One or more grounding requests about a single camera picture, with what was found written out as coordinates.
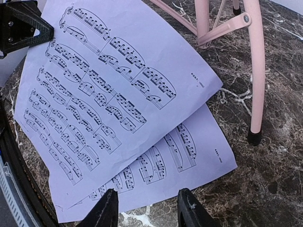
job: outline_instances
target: dark marble floor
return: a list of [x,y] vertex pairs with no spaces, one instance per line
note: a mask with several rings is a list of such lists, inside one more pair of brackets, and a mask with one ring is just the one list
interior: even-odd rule
[[[195,24],[194,0],[167,0]],[[210,1],[211,25],[220,1]],[[193,47],[195,36],[171,16],[148,3]],[[246,142],[251,109],[250,45],[247,29],[218,38],[207,50],[196,48],[224,82],[207,103],[237,159],[232,173],[194,190],[195,196],[222,226],[303,226],[303,16],[260,0],[266,46],[264,139]],[[231,1],[221,21],[232,17]],[[23,64],[2,90],[12,130],[41,191],[51,203],[48,171],[13,120]],[[120,214],[121,227],[176,227],[176,198]]]

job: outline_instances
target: black plastic clamp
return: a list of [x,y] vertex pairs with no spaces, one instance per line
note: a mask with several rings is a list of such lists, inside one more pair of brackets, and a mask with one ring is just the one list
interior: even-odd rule
[[0,51],[8,53],[53,39],[54,28],[41,18],[37,1],[10,1],[0,4]]

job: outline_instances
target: pink metal stand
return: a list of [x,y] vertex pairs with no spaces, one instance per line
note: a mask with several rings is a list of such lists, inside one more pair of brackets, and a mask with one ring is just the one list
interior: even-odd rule
[[226,0],[222,0],[214,27],[211,31],[209,30],[209,0],[195,0],[196,27],[161,0],[150,1],[169,13],[194,33],[197,36],[196,41],[198,46],[202,48],[207,48],[212,40],[222,35],[239,28],[248,27],[253,83],[252,115],[247,139],[249,143],[258,145],[261,142],[261,122],[265,93],[265,50],[259,0],[243,0],[245,13],[241,13],[239,0],[232,0],[233,12],[236,16],[217,26],[226,3]]

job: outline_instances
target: sheet music page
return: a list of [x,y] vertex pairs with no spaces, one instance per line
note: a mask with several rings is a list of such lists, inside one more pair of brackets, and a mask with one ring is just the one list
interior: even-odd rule
[[177,196],[180,189],[197,188],[235,168],[232,149],[205,104],[76,205],[62,209],[55,204],[56,213],[60,223],[81,221],[110,188],[118,192],[119,212],[133,210]]
[[30,48],[15,118],[70,207],[182,123],[222,82],[140,0],[47,2],[54,39]]

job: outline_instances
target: black object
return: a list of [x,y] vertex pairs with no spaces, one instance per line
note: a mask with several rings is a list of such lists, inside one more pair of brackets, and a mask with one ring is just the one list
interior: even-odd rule
[[[35,29],[40,34],[33,36]],[[10,52],[53,39],[54,29],[41,18],[37,1],[10,1],[0,4],[0,51]]]
[[118,227],[118,193],[108,189],[77,227]]
[[220,227],[188,188],[178,193],[179,227]]
[[48,227],[62,226],[58,225],[56,214],[41,193],[22,157],[6,117],[2,97],[0,97],[0,151],[4,163],[9,163],[19,188],[25,194],[29,206],[36,211],[40,222]]
[[239,6],[238,9],[235,9],[234,7],[232,8],[233,14],[235,16],[240,15],[241,14],[241,7]]
[[251,130],[248,131],[247,141],[253,146],[259,145],[262,140],[262,130],[258,133],[252,133]]

